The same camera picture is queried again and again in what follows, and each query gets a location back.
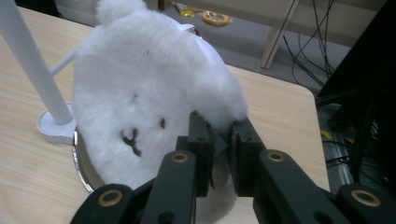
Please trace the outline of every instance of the black equipment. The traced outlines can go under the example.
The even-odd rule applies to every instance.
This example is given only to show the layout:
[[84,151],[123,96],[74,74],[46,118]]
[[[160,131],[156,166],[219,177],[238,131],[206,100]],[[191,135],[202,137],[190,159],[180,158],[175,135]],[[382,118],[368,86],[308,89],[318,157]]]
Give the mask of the black equipment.
[[357,130],[349,168],[359,182],[361,159],[374,122],[378,152],[396,195],[396,1],[388,0],[320,91],[317,107],[337,103],[333,131]]

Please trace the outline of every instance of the yellow object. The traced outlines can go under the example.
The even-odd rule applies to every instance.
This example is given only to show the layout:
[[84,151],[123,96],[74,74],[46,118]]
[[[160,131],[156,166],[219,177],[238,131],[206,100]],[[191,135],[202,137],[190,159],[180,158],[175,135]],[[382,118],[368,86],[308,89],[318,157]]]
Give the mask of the yellow object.
[[182,17],[193,17],[194,16],[194,11],[192,9],[184,4],[176,3],[175,8],[177,9],[177,12],[180,16]]
[[330,133],[329,133],[328,131],[320,130],[320,133],[321,133],[321,135],[324,136],[325,138],[328,138],[328,139],[332,138],[332,137],[330,136]]
[[211,25],[222,26],[228,23],[228,16],[217,12],[204,11],[202,20]]

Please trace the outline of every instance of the gray floor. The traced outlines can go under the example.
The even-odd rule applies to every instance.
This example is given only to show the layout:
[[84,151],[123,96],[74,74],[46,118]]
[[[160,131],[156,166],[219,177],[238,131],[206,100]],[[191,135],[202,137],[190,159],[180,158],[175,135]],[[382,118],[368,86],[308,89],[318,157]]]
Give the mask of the gray floor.
[[[59,10],[66,19],[92,26],[96,24],[96,20],[93,15],[95,11],[95,1],[71,3],[70,1],[57,0],[56,2]],[[180,23],[190,23],[195,25],[200,32],[200,35],[218,51],[224,62],[229,65],[241,67],[269,77],[275,77],[305,86],[311,90],[314,95],[321,89],[321,86],[312,77],[294,63],[285,41],[280,43],[271,67],[269,69],[263,69],[261,67],[262,48],[268,29],[265,25],[231,18],[230,23],[226,26],[215,27],[204,23],[201,20],[199,12],[196,12],[195,16],[192,18],[186,18],[180,17],[173,7],[169,7],[163,11],[163,13]],[[319,47],[319,41],[315,38],[311,39],[309,36],[297,35],[290,32],[286,32],[285,37],[289,43],[290,50],[294,54],[297,54],[300,51],[300,48],[304,47],[305,43],[308,43],[303,50],[306,58],[300,53],[298,54],[298,59],[315,75],[316,78],[321,82],[326,82],[328,79],[327,73],[313,65],[314,63],[319,67],[324,67],[324,60]],[[327,43],[326,53],[328,61],[332,67],[337,67],[337,65],[347,55],[349,49],[349,47],[329,42]],[[327,120],[336,111],[338,106],[339,105],[327,105],[318,109],[320,129],[328,130]],[[345,141],[346,136],[353,137],[353,134],[353,130],[348,133],[333,133],[332,139],[330,140]],[[329,141],[327,138],[323,137],[323,141],[323,149],[325,159],[327,161],[343,156],[342,153],[347,154],[349,151],[347,147],[327,143],[326,141]],[[361,182],[374,189],[378,189],[389,194],[387,188],[383,187],[383,174],[376,169],[379,164],[376,164],[376,161],[366,161],[366,163],[369,165],[362,168],[364,175],[361,176]],[[340,186],[348,182],[347,166],[344,162],[329,163],[328,176],[331,185],[331,192],[335,193]]]

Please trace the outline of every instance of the white plush toy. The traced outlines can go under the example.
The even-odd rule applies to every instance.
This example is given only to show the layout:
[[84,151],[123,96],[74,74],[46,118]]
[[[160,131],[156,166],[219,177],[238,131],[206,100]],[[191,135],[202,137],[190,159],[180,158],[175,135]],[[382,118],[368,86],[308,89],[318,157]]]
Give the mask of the white plush toy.
[[[155,177],[177,137],[188,135],[191,111],[226,132],[247,106],[220,56],[185,26],[141,0],[98,4],[101,25],[75,57],[74,114],[99,176],[136,189]],[[198,223],[213,223],[233,206],[226,164],[215,164],[216,189],[197,200]]]

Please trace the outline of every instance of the metal bowl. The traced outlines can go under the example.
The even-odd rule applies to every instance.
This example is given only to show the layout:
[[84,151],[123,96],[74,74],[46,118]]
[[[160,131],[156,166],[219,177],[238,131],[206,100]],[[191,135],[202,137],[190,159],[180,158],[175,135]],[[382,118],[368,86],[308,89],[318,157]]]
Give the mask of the metal bowl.
[[74,131],[73,161],[76,166],[78,177],[89,193],[92,193],[105,184],[93,168],[84,139],[81,134],[78,133],[78,130]]

